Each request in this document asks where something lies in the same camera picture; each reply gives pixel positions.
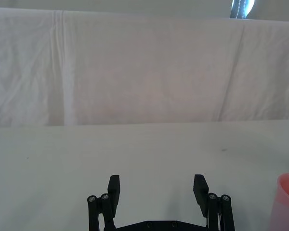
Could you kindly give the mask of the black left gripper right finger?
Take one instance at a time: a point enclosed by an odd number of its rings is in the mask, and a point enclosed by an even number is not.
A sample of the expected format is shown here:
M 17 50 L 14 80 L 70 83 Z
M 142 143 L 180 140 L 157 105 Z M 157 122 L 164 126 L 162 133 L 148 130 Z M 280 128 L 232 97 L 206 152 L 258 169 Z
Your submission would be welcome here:
M 200 174 L 194 176 L 194 195 L 203 217 L 206 218 L 208 231 L 235 230 L 232 199 L 229 195 L 223 194 L 218 197 L 209 192 L 205 177 Z

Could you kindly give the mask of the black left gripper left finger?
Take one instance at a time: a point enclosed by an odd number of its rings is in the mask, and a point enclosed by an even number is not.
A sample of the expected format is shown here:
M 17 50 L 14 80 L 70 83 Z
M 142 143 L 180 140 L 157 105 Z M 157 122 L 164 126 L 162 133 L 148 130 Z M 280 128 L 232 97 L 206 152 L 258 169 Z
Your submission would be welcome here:
M 104 218 L 104 230 L 115 231 L 113 218 L 116 215 L 120 195 L 119 175 L 112 175 L 109 180 L 107 193 L 100 197 L 91 195 L 87 198 L 89 231 L 99 231 L 99 215 Z

